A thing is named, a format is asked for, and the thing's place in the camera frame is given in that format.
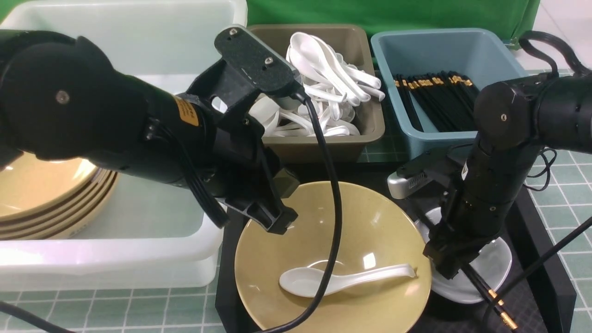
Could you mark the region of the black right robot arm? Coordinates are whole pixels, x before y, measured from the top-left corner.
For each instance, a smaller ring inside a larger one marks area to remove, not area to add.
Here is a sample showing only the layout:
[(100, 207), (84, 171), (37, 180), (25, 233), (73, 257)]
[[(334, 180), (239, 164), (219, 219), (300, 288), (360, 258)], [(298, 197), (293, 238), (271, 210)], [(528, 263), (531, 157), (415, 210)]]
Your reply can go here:
[(499, 237), (543, 148), (591, 153), (591, 87), (590, 75), (540, 74), (480, 91), (475, 142), (450, 176), (441, 220), (424, 249), (440, 275), (454, 278)]

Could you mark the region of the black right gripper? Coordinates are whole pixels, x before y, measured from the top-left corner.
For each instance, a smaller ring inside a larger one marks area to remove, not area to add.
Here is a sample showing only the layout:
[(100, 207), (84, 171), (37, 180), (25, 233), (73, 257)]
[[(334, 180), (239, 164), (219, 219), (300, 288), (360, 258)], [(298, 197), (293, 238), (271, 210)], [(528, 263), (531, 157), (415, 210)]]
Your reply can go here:
[(423, 255), (431, 260), (438, 274), (448, 280), (474, 261), (479, 251), (491, 243), (490, 236), (472, 238), (453, 230), (442, 218), (439, 207), (422, 214), (422, 226), (422, 235), (427, 236)]

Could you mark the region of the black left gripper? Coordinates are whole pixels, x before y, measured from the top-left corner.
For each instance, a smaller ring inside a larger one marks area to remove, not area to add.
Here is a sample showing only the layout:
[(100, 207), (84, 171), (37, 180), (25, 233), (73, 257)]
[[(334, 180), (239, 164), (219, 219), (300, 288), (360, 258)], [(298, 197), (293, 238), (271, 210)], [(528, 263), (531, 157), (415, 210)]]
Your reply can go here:
[(258, 96), (249, 104), (225, 112), (209, 104), (201, 106), (203, 143), (196, 153), (199, 177), (209, 194), (229, 209), (257, 222), (269, 233), (285, 234), (298, 217), (285, 206), (300, 185), (298, 177), (264, 145), (266, 127), (280, 106)]

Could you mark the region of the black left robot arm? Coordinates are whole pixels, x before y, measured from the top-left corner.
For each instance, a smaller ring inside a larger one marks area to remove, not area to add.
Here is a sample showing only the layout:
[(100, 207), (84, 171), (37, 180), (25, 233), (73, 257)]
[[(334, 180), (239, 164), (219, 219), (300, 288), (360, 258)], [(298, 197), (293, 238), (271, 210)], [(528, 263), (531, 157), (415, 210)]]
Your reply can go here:
[(214, 46), (221, 58), (173, 95), (115, 70), (85, 37), (2, 30), (1, 145), (188, 188), (219, 228), (228, 207), (284, 234), (297, 213), (283, 198), (299, 181), (249, 111), (262, 94), (298, 105), (304, 89), (245, 27), (226, 28)]

